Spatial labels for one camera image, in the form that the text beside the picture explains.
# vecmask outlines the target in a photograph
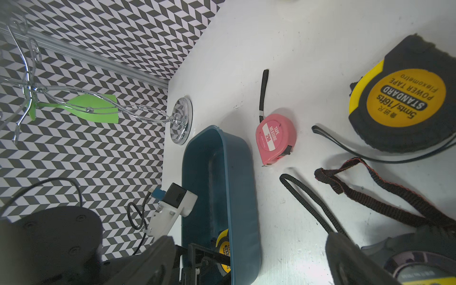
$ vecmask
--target screw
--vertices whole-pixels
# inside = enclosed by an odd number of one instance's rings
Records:
[[[75,255],[77,255],[79,253],[80,250],[81,250],[81,248],[79,246],[73,246],[68,251],[68,254],[71,255],[71,256],[75,256]]]
[[[79,216],[76,218],[76,221],[82,222],[83,220],[85,220],[85,218],[86,218],[85,215],[79,215]]]
[[[36,225],[36,222],[34,222],[34,221],[27,222],[27,223],[24,224],[24,229],[31,229],[35,225]]]

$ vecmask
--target black strap with red edge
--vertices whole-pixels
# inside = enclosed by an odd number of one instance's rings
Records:
[[[355,191],[348,187],[344,182],[342,182],[335,175],[342,171],[347,170],[350,167],[357,165],[358,163],[364,164],[369,171],[369,174],[380,187],[386,191],[393,193],[404,199],[407,203],[413,206],[418,212],[420,212],[423,217],[414,215],[402,209],[393,207],[382,203],[374,198]],[[405,188],[402,185],[391,183],[383,180],[374,169],[366,164],[364,160],[359,157],[354,157],[350,160],[347,160],[341,168],[333,170],[325,170],[323,168],[315,170],[315,178],[318,181],[329,184],[332,189],[337,194],[345,193],[350,199],[365,205],[366,207],[382,214],[396,221],[404,223],[412,227],[420,227],[423,225],[433,225],[443,228],[456,228],[456,221],[452,218],[446,216],[439,210],[437,210],[431,203],[425,200],[422,196],[413,192],[410,189]]]

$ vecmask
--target tape measure label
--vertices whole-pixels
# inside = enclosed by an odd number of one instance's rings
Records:
[[[445,96],[445,83],[437,74],[424,69],[404,69],[375,84],[367,99],[367,109],[377,123],[408,127],[434,115]]]
[[[261,147],[265,151],[275,150],[282,141],[282,128],[276,120],[268,121],[263,125],[259,134]]]
[[[224,254],[226,256],[230,256],[229,241],[225,241],[220,245],[219,253]],[[231,271],[230,266],[222,264],[222,268],[226,273],[229,273]]]

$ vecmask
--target chrome circular base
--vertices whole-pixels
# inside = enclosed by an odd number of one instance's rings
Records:
[[[171,139],[178,145],[182,145],[188,138],[192,127],[193,108],[190,99],[180,98],[174,105],[171,116],[170,134]]]

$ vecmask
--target yellow circular label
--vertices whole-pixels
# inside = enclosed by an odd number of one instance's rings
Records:
[[[369,93],[367,108],[377,123],[408,127],[434,115],[445,96],[445,83],[437,74],[424,69],[404,69],[375,84]]]
[[[226,256],[230,256],[230,253],[229,253],[229,242],[223,242],[220,245],[220,249],[218,250],[218,252],[221,253],[221,254],[224,254]],[[223,270],[226,273],[229,273],[231,271],[231,267],[230,266],[222,264],[222,268],[223,268]]]

